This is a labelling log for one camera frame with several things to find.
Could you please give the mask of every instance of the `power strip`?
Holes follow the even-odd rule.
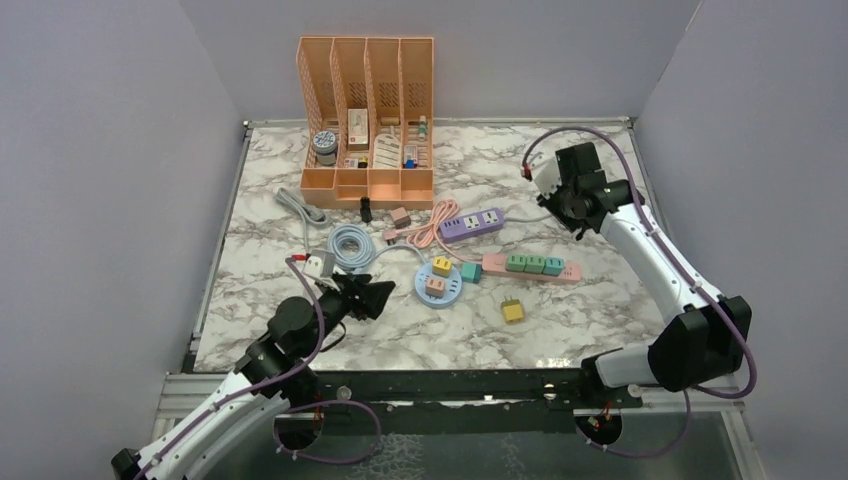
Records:
[[[506,220],[499,208],[489,208],[461,217],[449,218],[439,224],[439,233],[445,243],[476,237],[503,228]]]

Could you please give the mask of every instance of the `table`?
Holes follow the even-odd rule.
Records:
[[[535,185],[519,175],[527,145],[553,125],[455,123],[433,128],[436,200],[453,198],[462,212],[499,207],[509,216],[534,218],[545,212],[535,204]],[[600,127],[622,148],[646,195],[630,131],[624,123]],[[253,130],[223,252],[215,274],[194,369],[230,369],[245,347],[259,337],[283,299],[303,295],[284,263],[302,253],[300,220],[274,200],[278,187],[296,192],[307,146],[305,126]],[[549,158],[559,148],[595,142],[611,180],[624,171],[611,148],[590,134],[556,135],[537,151]],[[363,225],[358,211],[328,211],[336,224]],[[411,212],[413,225],[428,211]],[[374,211],[366,230],[378,246],[391,227],[388,211]],[[310,230],[310,241],[326,245],[331,228]],[[432,310],[412,293],[420,259],[391,251],[369,273],[397,283],[377,320],[345,320],[347,337],[312,363],[314,370],[474,369],[576,367],[580,359],[617,347],[647,343],[663,328],[659,311],[630,266],[599,235],[577,242],[553,219],[510,223],[499,232],[451,245],[480,259],[484,253],[558,256],[577,262],[583,280],[564,286],[486,276],[466,283],[459,301]],[[443,254],[434,243],[428,258]],[[507,325],[500,303],[521,300],[525,321]]]

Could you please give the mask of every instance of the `blue round power strip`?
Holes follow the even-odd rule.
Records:
[[[442,298],[434,297],[427,294],[427,278],[435,276],[433,273],[433,264],[425,263],[415,273],[415,295],[421,303],[430,308],[447,308],[456,303],[459,294],[462,293],[462,276],[456,267],[451,267],[451,273],[445,280],[445,295]]]

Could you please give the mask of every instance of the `pink power strip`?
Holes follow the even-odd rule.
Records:
[[[483,254],[483,273],[486,275],[497,275],[499,277],[515,277],[525,280],[539,280],[542,282],[556,282],[573,285],[583,278],[580,265],[574,262],[565,262],[565,268],[559,276],[542,275],[541,273],[509,272],[506,269],[506,255],[502,253]]]

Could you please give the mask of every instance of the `teal cube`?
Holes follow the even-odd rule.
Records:
[[[463,282],[480,283],[483,267],[479,263],[463,263],[459,274]]]
[[[565,269],[565,260],[557,257],[548,257],[545,259],[545,269],[542,270],[544,275],[558,277]]]
[[[544,269],[545,257],[527,255],[527,265],[524,266],[524,273],[542,273]]]
[[[506,257],[507,272],[523,272],[527,266],[527,257],[524,255],[510,255]]]

